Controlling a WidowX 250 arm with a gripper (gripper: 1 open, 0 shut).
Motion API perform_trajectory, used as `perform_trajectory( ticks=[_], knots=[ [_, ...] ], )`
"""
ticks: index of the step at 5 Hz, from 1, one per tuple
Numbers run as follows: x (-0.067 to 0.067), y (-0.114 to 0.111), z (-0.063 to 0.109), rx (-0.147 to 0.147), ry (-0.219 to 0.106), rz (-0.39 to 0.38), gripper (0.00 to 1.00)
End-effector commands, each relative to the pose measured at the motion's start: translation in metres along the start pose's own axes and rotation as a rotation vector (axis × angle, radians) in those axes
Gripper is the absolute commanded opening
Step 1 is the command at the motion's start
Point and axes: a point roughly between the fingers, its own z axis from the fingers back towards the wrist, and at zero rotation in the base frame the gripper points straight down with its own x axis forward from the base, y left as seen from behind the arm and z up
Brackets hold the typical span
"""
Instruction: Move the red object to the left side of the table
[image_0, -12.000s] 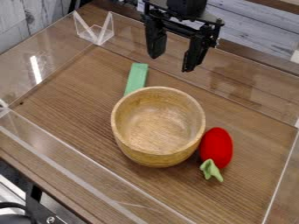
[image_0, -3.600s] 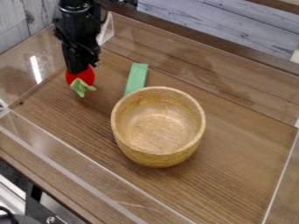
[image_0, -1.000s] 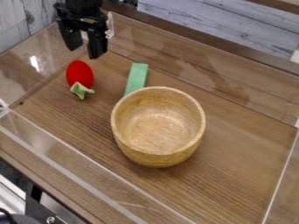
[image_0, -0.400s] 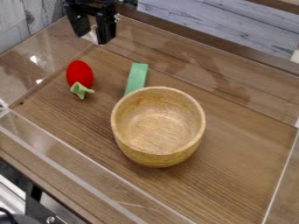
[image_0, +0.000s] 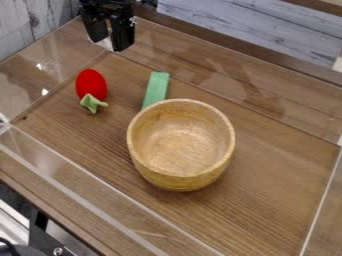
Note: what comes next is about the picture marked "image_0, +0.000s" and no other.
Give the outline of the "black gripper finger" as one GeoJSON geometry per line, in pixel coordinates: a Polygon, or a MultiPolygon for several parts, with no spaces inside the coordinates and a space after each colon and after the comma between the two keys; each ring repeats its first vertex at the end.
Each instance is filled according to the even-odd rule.
{"type": "Polygon", "coordinates": [[[136,42],[136,16],[132,8],[124,8],[110,17],[112,40],[116,52],[126,50],[136,42]]]}
{"type": "Polygon", "coordinates": [[[92,5],[82,6],[79,11],[89,37],[94,43],[98,43],[109,37],[106,16],[92,5]]]}

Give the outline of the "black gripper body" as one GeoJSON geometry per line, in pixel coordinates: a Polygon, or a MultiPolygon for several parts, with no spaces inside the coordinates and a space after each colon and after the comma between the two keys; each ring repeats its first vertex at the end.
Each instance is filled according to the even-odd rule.
{"type": "Polygon", "coordinates": [[[92,16],[120,15],[136,4],[136,0],[79,0],[79,8],[92,16]]]}

